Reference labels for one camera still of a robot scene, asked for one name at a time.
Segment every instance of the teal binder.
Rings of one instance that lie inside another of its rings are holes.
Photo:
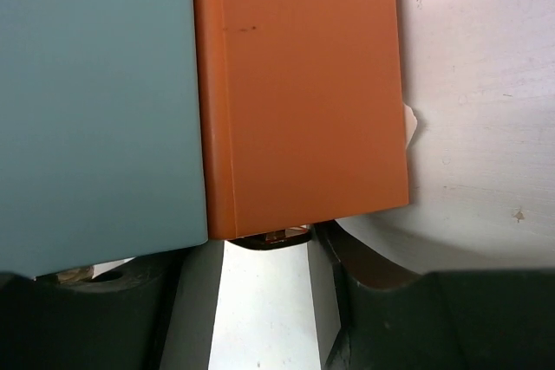
[[[0,270],[206,240],[193,0],[0,0]]]

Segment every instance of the orange binder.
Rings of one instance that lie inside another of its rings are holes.
[[[194,0],[209,235],[408,202],[395,0]]]

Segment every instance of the white surface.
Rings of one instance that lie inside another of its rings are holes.
[[[130,260],[133,260],[133,258],[129,257],[128,259],[116,260],[114,262],[96,264],[93,277],[97,277],[98,275],[101,275],[104,272],[108,272],[111,269],[117,268],[118,266],[121,266],[122,264],[127,263]]]
[[[225,243],[210,370],[320,368],[306,244]]]
[[[555,265],[555,2],[400,5],[413,203],[342,226],[419,271]]]

